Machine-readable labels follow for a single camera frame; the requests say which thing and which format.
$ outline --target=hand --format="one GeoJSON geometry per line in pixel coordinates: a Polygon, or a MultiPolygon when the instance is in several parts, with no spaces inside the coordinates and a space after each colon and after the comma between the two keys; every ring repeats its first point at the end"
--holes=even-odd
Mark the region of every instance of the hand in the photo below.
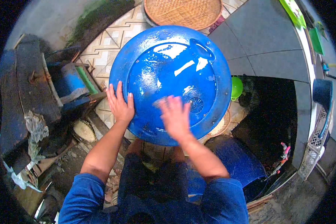
{"type": "Polygon", "coordinates": [[[178,143],[192,135],[189,130],[190,104],[184,104],[180,96],[168,96],[167,101],[161,100],[159,107],[162,111],[161,119],[168,134],[178,143]]]}
{"type": "Polygon", "coordinates": [[[131,92],[128,94],[128,104],[126,104],[122,95],[122,81],[119,81],[117,85],[117,97],[112,84],[106,89],[106,93],[108,104],[116,122],[121,120],[128,126],[134,116],[133,94],[131,92]]]}

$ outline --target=white lattice basket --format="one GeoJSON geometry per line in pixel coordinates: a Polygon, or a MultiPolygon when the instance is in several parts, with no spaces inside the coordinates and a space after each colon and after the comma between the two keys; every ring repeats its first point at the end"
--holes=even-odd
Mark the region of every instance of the white lattice basket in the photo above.
{"type": "Polygon", "coordinates": [[[334,102],[332,101],[331,112],[328,118],[326,117],[326,110],[324,108],[321,109],[320,114],[318,116],[318,121],[315,125],[314,132],[309,137],[309,141],[307,142],[307,145],[305,148],[304,159],[302,160],[301,166],[298,170],[298,174],[304,180],[308,178],[308,176],[314,169],[316,163],[318,162],[318,160],[321,158],[321,156],[324,153],[325,149],[323,145],[326,141],[329,126],[331,124],[333,109],[334,109],[334,102]],[[326,119],[328,119],[327,128],[325,132],[323,133],[323,137],[319,138],[318,135],[320,134],[326,119]]]}

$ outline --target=blue t-shirt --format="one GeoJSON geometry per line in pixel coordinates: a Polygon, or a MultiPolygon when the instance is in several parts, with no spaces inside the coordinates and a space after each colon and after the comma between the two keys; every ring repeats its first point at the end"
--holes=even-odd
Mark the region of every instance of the blue t-shirt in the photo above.
{"type": "Polygon", "coordinates": [[[207,184],[201,205],[187,201],[157,203],[128,195],[120,204],[103,212],[105,184],[89,173],[74,178],[59,216],[59,224],[126,223],[136,213],[149,214],[156,223],[248,223],[242,185],[238,180],[219,178],[207,184]]]}

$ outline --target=person's left hand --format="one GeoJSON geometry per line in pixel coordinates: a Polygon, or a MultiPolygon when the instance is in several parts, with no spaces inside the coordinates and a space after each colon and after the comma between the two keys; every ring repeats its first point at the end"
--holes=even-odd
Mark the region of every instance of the person's left hand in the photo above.
{"type": "Polygon", "coordinates": [[[127,104],[122,95],[122,81],[119,81],[117,85],[117,97],[112,84],[106,89],[106,93],[108,104],[116,122],[121,120],[128,125],[134,116],[133,94],[131,92],[128,94],[127,104]]]}

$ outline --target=sleeve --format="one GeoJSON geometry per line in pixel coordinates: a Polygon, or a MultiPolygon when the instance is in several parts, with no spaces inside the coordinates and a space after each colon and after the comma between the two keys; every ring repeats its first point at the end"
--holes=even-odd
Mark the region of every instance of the sleeve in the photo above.
{"type": "Polygon", "coordinates": [[[71,190],[63,201],[59,223],[110,223],[110,217],[101,213],[105,185],[89,173],[75,176],[71,190]]]}
{"type": "Polygon", "coordinates": [[[242,184],[231,178],[208,183],[201,203],[206,223],[249,223],[242,184]]]}

